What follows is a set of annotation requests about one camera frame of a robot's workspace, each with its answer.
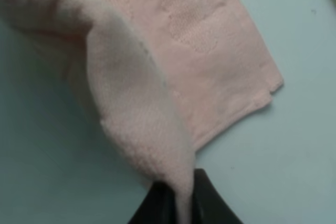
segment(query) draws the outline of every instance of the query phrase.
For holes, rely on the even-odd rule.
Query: black object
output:
[[[129,224],[176,224],[173,190],[154,183]],[[243,224],[223,201],[205,171],[195,170],[192,224]]]

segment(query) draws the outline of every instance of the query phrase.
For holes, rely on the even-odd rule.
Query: light blue surface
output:
[[[198,154],[244,223],[336,223],[336,7],[242,0],[286,85]],[[0,26],[0,223],[126,223],[139,179]]]

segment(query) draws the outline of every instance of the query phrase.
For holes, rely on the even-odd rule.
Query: towel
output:
[[[239,0],[0,0],[128,162],[190,223],[195,151],[282,84]]]

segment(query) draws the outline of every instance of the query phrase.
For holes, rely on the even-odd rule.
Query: fabric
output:
[[[182,224],[195,150],[282,84],[239,0],[0,0],[0,15],[130,164],[171,186]]]

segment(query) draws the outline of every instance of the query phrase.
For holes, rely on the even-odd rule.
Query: pink towel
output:
[[[195,150],[282,84],[239,0],[0,0],[0,15],[97,108],[128,161],[175,190],[179,223]]]

